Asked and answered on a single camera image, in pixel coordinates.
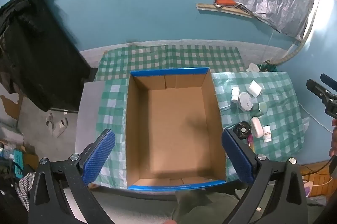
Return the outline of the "person's right hand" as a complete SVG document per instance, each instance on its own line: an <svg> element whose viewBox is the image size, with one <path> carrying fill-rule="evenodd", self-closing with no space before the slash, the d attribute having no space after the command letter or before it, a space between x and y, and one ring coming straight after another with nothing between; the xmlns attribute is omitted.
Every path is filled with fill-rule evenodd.
<svg viewBox="0 0 337 224"><path fill-rule="evenodd" d="M337 119L332 120L332 126L334 130L332 131L331 148L329 151L330 157L337 155Z"/></svg>

